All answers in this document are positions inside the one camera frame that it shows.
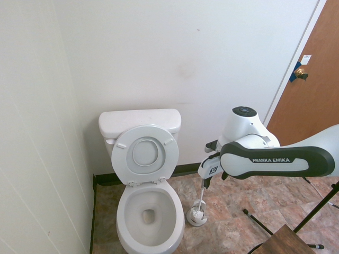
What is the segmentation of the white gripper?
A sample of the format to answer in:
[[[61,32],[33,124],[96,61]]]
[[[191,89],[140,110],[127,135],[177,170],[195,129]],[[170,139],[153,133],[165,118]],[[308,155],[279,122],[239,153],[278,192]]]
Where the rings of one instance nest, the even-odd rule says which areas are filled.
[[[221,172],[220,153],[207,157],[199,166],[198,174],[203,179],[202,187],[207,189],[212,177]]]

